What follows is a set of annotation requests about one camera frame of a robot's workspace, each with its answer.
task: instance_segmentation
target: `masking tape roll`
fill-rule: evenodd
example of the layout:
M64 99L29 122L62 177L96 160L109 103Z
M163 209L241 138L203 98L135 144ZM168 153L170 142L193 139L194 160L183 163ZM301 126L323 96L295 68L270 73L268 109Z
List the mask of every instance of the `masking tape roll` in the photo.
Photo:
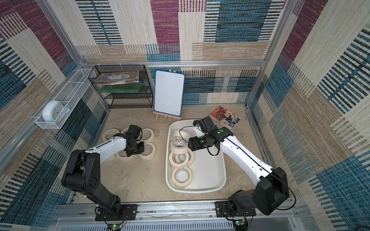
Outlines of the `masking tape roll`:
M183 154L177 154L175 156L175 160L176 160L177 163L181 163L181 161L179 160L180 155L185 155L185 154L184 153ZM188 155L189 155L189 161L188 161L188 164L186 166L190 167L194 163L194 153L191 150L189 150Z
M175 155L175 159L178 159L176 158L179 154L176 154L176 153L173 153L171 152L170 155L169 155L169 163L172 165L172 167L174 168L177 168L177 169L180 169L182 167L186 167L186 165L188 164L189 162L189 154L186 152L186 153L182 153L185 155L185 161L184 162L175 162L174 161L174 155Z
M174 140L182 140L181 136L173 136L172 137L172 141Z
M175 154L183 154L189 151L189 148L184 140L173 140L169 144L169 150Z
M176 180L176 175L177 174L183 174L183 173L187 173L188 175L188 179L187 181L185 182L178 182ZM172 179L172 182L180 187L180 188L185 188L186 186L188 186L191 182L191 180L193 179L193 176L192 176L192 173L191 173L191 170L188 168L188 167L184 167L182 169L175 169L173 172L172 172L172 176L171 176L171 179Z
M119 151L119 152L116 152L116 157L118 158L118 160L122 161L122 162L129 162L130 160L133 159L134 155L131 155L131 156L127 156L126 155L126 151Z
M118 134L118 133L120 133L120 131L115 128L109 129L108 131L104 133L103 141L106 142L110 140L115 134Z
M125 128L121 131L122 134L125 134L128 131L128 128Z
M143 161L152 160L155 157L154 144L150 142L144 143L144 152L142 154L138 154L138 157Z
M173 135L174 136L180 136L180 137L182 136L182 139L184 138L186 141L189 141L189 138L192 137L189 133L184 132L183 130L181 130L181 132L180 132L180 130L176 130L176 131L174 131Z
M153 142L154 140L154 132L150 128L143 128L142 129L142 135L141 135L141 140L144 142Z

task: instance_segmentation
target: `floor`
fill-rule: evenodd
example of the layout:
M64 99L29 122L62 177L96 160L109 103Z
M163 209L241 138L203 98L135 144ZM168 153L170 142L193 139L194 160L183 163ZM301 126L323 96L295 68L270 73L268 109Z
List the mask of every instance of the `floor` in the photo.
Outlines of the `floor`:
M201 119L208 116L219 105L184 106L182 119ZM242 118L232 130L240 142L257 157L261 158L256 140L242 105L221 105ZM141 128L151 128L154 132L154 145L157 154L151 161L145 162L135 156L129 162L120 162L115 155L101 164L101 182L112 193L121 198L121 202L204 200L228 198L239 189L254 189L248 175L228 155L224 154L226 166L225 186L211 193L191 194L172 191L165 180L165 156L169 126L176 119L159 116L155 121L152 108L113 109L108 116L103 133L116 128L123 130L130 124ZM92 203L83 195L77 194L74 203Z

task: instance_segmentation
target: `white plastic tray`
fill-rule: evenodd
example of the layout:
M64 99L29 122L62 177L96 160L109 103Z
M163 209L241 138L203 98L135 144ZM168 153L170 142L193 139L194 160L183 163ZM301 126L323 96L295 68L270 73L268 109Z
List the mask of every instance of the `white plastic tray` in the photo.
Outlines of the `white plastic tray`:
M194 152L194 163L189 167L193 179L185 188L179 188L171 179L172 171L175 169L169 163L169 144L172 141L175 131L185 126L191 126L194 119L176 121L169 127L166 150L166 183L170 189L180 193L209 193L222 189L226 183L226 168L222 149L217 156L211 156L207 149L201 149ZM181 130L190 134L190 137L196 136L192 127ZM212 154L217 153L215 146L209 148Z

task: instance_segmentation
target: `blue whiteboard frame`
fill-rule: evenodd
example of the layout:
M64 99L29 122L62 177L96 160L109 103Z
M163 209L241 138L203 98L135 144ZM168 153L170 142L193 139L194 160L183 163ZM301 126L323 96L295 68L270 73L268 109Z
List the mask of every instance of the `blue whiteboard frame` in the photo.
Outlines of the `blue whiteboard frame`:
M163 71L163 70L156 70L155 71L155 81L154 81L154 111L155 112L159 112L159 111L156 111L155 110L155 86L156 86L156 81L157 81L157 71ZM183 73L178 73L178 72L172 72L172 71L164 71L164 72L170 72L170 73L176 73L176 74L181 74L184 76L184 85L182 86L182 99L181 99L181 109L180 109L180 115L173 115L173 114L168 114L168 113L164 113L164 112L159 112L159 113L163 113L163 114L166 114L166 115L172 115L172 116L181 116L182 114L182 102L184 101L184 89L185 89L185 75Z

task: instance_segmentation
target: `green folder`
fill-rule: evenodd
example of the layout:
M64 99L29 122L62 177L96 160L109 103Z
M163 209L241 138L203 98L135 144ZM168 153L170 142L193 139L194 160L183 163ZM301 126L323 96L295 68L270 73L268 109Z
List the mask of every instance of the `green folder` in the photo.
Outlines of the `green folder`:
M98 89L98 92L100 93L138 93L143 86L144 86L144 83L103 85L100 89Z

